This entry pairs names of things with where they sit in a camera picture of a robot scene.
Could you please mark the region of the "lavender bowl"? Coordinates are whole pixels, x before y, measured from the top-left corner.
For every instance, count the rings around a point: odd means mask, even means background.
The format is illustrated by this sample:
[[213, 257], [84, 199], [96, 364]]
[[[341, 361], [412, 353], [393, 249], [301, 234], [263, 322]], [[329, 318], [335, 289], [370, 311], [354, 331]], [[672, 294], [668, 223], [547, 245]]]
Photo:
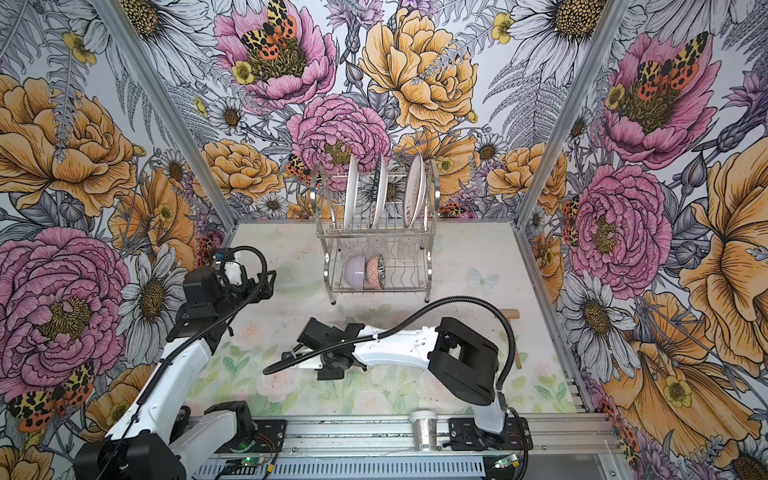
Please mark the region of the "lavender bowl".
[[344, 264], [343, 279], [352, 290], [363, 290], [366, 281], [366, 257], [364, 254], [353, 255]]

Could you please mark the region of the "green rimmed white plate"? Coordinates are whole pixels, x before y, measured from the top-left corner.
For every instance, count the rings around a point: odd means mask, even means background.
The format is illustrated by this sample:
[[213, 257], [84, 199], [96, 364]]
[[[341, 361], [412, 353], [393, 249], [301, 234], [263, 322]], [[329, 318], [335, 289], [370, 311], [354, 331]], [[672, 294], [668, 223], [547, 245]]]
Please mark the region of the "green rimmed white plate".
[[345, 209], [343, 229], [350, 230], [353, 226], [357, 201], [357, 188], [359, 182], [358, 161], [354, 155], [350, 156], [348, 176], [345, 193]]

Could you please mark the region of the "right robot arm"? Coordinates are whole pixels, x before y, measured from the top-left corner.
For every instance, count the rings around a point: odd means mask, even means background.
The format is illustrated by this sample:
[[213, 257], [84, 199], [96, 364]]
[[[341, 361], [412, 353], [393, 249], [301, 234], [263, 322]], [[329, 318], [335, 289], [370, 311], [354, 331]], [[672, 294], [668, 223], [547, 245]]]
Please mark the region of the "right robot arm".
[[341, 330], [311, 318], [298, 336], [298, 352], [345, 346], [301, 363], [320, 380], [340, 380], [352, 367], [380, 365], [429, 371], [454, 397], [472, 406], [478, 430], [499, 435], [507, 414], [495, 389], [498, 348], [457, 319], [444, 317], [436, 327], [403, 330], [390, 337], [379, 328], [352, 323]]

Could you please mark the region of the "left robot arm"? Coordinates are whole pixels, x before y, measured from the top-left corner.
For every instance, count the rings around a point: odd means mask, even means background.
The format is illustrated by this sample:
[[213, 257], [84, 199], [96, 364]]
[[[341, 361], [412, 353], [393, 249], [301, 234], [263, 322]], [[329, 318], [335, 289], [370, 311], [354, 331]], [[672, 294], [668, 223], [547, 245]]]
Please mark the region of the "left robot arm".
[[276, 273], [251, 279], [242, 266], [188, 273], [184, 303], [161, 359], [145, 386], [103, 439], [86, 443], [74, 461], [78, 479], [189, 479], [220, 448], [250, 448], [256, 427], [244, 401], [216, 404], [192, 427], [179, 415], [230, 322], [250, 303], [272, 297]]

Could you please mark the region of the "chrome two-tier dish rack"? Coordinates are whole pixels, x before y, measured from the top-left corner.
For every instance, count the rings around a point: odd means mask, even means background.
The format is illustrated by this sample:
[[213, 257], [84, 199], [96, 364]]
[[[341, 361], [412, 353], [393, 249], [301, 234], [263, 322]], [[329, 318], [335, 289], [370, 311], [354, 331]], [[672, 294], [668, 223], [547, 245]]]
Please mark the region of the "chrome two-tier dish rack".
[[[405, 228], [403, 222], [408, 172], [393, 169], [388, 173], [386, 203], [378, 228], [370, 227], [377, 193], [378, 172], [375, 172], [359, 175], [353, 226], [344, 230], [346, 190], [334, 191], [331, 183], [339, 180], [345, 188], [348, 174], [332, 175], [323, 166], [313, 168], [308, 198], [323, 252], [322, 280], [331, 304], [337, 304], [343, 295], [368, 293], [419, 294], [424, 302], [433, 299], [433, 254], [441, 185], [432, 166], [425, 170], [423, 205], [411, 228]], [[373, 255], [383, 255], [386, 277], [381, 290], [370, 289], [366, 281], [363, 290], [352, 290], [346, 285], [344, 264], [357, 254], [364, 254], [366, 260]]]

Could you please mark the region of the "dark rimmed white plate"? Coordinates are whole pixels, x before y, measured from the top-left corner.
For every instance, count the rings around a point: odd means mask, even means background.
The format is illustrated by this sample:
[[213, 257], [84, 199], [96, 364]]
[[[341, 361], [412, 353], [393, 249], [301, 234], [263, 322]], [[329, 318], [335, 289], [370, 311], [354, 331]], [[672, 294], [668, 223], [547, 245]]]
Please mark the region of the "dark rimmed white plate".
[[379, 221], [382, 218], [382, 215], [384, 212], [384, 207], [386, 203], [387, 186], [388, 186], [388, 160], [382, 157], [379, 163], [376, 199], [375, 199], [375, 203], [372, 210], [372, 216], [370, 220], [370, 227], [374, 230], [378, 228]]

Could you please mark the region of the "pink patterned white plate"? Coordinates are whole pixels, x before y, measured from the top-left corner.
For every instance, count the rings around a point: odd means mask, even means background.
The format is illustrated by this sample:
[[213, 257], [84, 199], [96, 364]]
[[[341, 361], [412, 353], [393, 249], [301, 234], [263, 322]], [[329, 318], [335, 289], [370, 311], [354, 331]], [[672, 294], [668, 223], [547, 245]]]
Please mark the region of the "pink patterned white plate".
[[403, 222], [405, 228], [411, 228], [422, 208], [424, 192], [426, 188], [426, 170], [423, 157], [417, 154], [411, 163], [406, 188], [404, 193], [404, 216]]

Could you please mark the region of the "small wooden mallet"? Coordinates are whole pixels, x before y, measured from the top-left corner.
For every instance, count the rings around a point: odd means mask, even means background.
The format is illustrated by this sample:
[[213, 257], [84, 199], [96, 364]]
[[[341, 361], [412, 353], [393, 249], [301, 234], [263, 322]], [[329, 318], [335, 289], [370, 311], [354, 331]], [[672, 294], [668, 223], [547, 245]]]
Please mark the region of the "small wooden mallet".
[[[513, 327], [514, 323], [521, 318], [520, 312], [517, 309], [502, 309], [501, 313], [504, 315], [504, 317], [506, 318], [506, 320], [508, 321], [511, 327]], [[514, 365], [516, 369], [521, 370], [522, 361], [520, 359], [519, 347], [517, 346], [517, 335], [513, 334], [512, 339], [515, 346]]]

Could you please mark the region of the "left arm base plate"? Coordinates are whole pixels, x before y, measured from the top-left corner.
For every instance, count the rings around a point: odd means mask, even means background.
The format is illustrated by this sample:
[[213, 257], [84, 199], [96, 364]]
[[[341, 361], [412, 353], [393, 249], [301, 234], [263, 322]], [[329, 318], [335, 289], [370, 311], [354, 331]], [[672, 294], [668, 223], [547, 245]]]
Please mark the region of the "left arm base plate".
[[254, 420], [250, 437], [235, 438], [222, 445], [217, 454], [267, 454], [283, 451], [288, 422], [283, 419]]

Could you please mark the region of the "white cylinder on rail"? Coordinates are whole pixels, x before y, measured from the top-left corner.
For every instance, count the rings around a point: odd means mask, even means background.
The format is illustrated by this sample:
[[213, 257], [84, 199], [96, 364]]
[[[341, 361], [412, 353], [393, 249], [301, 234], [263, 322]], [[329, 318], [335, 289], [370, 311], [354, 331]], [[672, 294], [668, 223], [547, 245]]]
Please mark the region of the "white cylinder on rail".
[[414, 448], [417, 451], [436, 451], [438, 415], [431, 410], [418, 410], [410, 414]]

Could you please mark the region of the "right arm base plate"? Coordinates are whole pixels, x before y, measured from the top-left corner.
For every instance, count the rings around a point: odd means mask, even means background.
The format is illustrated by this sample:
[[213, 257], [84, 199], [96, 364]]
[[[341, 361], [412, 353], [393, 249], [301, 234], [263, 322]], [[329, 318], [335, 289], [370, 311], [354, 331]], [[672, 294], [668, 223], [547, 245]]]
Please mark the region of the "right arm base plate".
[[500, 434], [479, 429], [472, 418], [450, 418], [448, 420], [449, 446], [453, 451], [523, 451], [532, 450], [533, 440], [527, 420], [507, 417]]

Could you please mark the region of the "aluminium front rail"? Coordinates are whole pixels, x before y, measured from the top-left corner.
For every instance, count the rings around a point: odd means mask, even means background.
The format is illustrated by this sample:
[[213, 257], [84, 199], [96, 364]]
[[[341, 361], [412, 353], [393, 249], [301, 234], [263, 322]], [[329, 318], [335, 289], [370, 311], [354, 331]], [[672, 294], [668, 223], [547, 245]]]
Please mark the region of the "aluminium front rail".
[[[619, 439], [604, 414], [533, 414], [528, 422], [532, 455], [599, 455], [620, 452]], [[384, 457], [414, 454], [407, 415], [287, 416], [271, 436], [286, 457]]]

